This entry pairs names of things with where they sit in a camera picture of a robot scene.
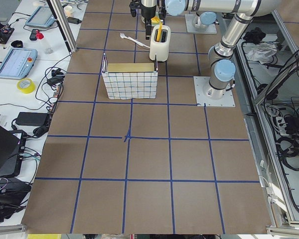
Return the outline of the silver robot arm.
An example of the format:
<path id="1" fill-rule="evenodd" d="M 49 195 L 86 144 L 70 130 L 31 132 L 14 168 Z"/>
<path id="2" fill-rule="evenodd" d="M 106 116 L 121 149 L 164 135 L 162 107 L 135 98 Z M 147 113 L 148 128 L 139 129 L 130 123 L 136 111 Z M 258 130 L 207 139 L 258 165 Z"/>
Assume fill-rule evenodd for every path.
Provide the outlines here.
<path id="1" fill-rule="evenodd" d="M 151 19 L 157 13 L 160 19 L 165 19 L 166 14 L 177 16 L 187 10 L 234 15 L 221 41 L 211 47 L 208 53 L 211 77 L 203 86 L 203 92 L 208 98 L 219 100 L 227 91 L 226 87 L 236 71 L 230 58 L 238 40 L 254 17 L 272 12 L 279 4 L 278 0 L 133 0 L 129 7 L 132 16 L 136 16 L 136 10 L 140 9 L 145 19 L 146 39 L 151 36 Z"/>
<path id="2" fill-rule="evenodd" d="M 154 17 L 151 18 L 151 23 L 154 24 L 154 26 L 158 25 L 160 26 L 160 22 L 162 20 L 158 17 L 158 14 L 156 14 Z M 190 34 L 216 34 L 216 27 L 215 24 L 218 24 L 217 19 L 216 19 L 216 13 L 214 12 L 203 12 L 201 14 L 196 13 L 196 14 L 186 14 L 185 15 L 185 23 L 186 23 L 186 31 L 187 33 Z M 152 26 L 149 28 L 149 34 L 147 34 L 146 30 L 146 39 L 149 40 L 150 36 L 153 34 L 152 32 Z"/>

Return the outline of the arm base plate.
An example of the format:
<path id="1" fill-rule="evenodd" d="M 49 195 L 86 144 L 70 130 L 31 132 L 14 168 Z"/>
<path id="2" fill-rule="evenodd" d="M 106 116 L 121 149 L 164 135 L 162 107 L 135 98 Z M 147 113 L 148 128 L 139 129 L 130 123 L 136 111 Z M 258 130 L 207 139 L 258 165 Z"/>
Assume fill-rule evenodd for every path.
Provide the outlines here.
<path id="1" fill-rule="evenodd" d="M 210 77 L 194 76 L 196 104 L 199 107 L 235 107 L 232 91 L 216 90 L 209 85 Z"/>
<path id="2" fill-rule="evenodd" d="M 196 14 L 186 14 L 185 23 L 186 23 L 187 33 L 192 33 L 192 34 L 216 34 L 217 33 L 215 23 L 204 24 L 201 21 L 200 16 Z"/>

